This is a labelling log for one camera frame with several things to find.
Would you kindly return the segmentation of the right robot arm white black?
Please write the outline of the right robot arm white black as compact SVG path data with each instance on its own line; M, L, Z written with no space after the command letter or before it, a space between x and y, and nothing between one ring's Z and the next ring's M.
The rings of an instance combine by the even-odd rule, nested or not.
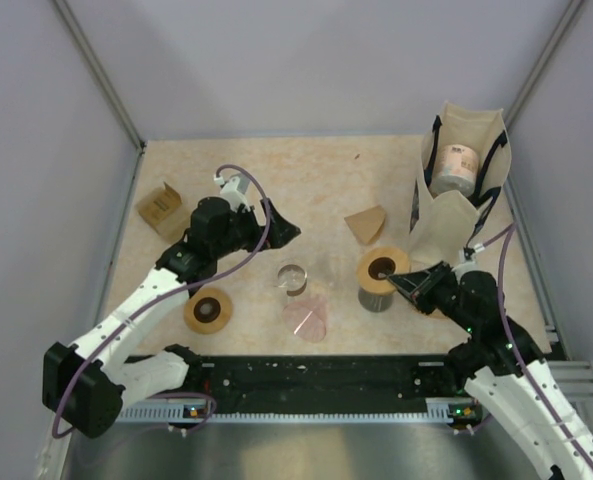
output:
M440 311L468 334L446 356L450 393L478 400L540 478L593 479L593 434L531 335L500 305L492 274L440 262L387 280L416 310Z

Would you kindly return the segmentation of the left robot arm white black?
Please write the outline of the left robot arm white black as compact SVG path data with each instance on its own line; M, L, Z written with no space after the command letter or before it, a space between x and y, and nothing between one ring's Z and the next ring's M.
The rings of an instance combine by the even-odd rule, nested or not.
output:
M200 200L182 237L155 262L145 279L101 323L69 345L54 343L43 360L42 402L54 412L53 437L65 437L60 423L89 438L103 435L135 403L168 390L192 396L203 374L183 350L129 362L135 348L172 310L205 284L221 279L218 262L245 251L250 257L280 249L301 230L264 200L265 224L254 210L232 208L220 197Z

